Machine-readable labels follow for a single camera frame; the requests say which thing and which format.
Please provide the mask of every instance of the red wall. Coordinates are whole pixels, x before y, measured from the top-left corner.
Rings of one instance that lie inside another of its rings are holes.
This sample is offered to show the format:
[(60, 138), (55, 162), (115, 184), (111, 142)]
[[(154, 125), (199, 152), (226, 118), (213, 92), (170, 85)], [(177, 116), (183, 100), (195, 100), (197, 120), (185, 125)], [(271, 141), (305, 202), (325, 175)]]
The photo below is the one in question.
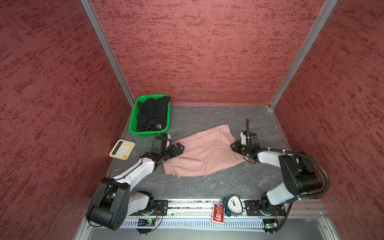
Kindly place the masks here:
[(135, 98), (268, 105), (324, 0), (92, 3)]
[(342, 239), (383, 239), (384, 2), (339, 0), (275, 112), (293, 150), (330, 174)]
[(73, 239), (130, 106), (78, 0), (0, 3), (1, 239)]

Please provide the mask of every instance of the pink shorts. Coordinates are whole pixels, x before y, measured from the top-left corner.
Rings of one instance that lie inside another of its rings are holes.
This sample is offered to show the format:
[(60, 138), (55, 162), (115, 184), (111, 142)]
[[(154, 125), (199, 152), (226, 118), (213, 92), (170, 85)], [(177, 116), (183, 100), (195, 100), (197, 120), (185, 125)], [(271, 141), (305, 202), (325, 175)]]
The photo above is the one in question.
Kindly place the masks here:
[(174, 141), (184, 147), (184, 153), (163, 163), (166, 174), (194, 177), (204, 176), (244, 162), (235, 153), (235, 142), (228, 124), (220, 125)]

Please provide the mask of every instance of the teal alarm clock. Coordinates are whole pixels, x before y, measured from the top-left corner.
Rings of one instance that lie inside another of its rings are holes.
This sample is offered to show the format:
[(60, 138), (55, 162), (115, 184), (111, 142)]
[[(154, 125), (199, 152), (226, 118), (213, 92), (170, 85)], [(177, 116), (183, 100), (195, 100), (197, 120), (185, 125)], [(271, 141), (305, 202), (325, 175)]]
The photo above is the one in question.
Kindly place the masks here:
[(237, 195), (233, 195), (230, 198), (224, 198), (223, 204), (225, 205), (224, 213), (228, 217), (230, 216), (237, 217), (243, 213), (243, 204), (241, 203), (241, 200)]

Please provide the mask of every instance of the red card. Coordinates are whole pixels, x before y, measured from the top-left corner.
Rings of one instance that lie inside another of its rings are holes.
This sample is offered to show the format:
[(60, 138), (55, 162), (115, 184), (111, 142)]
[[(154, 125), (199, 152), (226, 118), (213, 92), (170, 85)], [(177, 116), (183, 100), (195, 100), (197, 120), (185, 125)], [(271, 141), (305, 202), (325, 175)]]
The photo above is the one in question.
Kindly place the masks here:
[(224, 224), (224, 205), (221, 202), (214, 202), (212, 221)]

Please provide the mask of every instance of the green basket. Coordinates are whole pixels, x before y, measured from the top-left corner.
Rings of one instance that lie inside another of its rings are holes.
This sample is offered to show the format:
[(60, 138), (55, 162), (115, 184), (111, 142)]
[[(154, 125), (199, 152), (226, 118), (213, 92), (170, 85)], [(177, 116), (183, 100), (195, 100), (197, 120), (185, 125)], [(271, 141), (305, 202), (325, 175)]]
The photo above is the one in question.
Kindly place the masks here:
[[(136, 99), (135, 106), (133, 107), (131, 120), (129, 121), (129, 131), (132, 134), (139, 135), (140, 137), (151, 137), (155, 136), (155, 134), (158, 136), (160, 135), (160, 131), (148, 131), (148, 132), (136, 132), (136, 126), (137, 126), (137, 114), (139, 113), (139, 107), (137, 106), (137, 103), (143, 103), (148, 98), (158, 99), (162, 98), (164, 96), (168, 96), (166, 94), (152, 94), (152, 95), (143, 95)], [(168, 103), (168, 111), (167, 111), (167, 125), (164, 129), (161, 130), (162, 133), (165, 133), (165, 131), (169, 128), (169, 110), (170, 110), (170, 102)]]

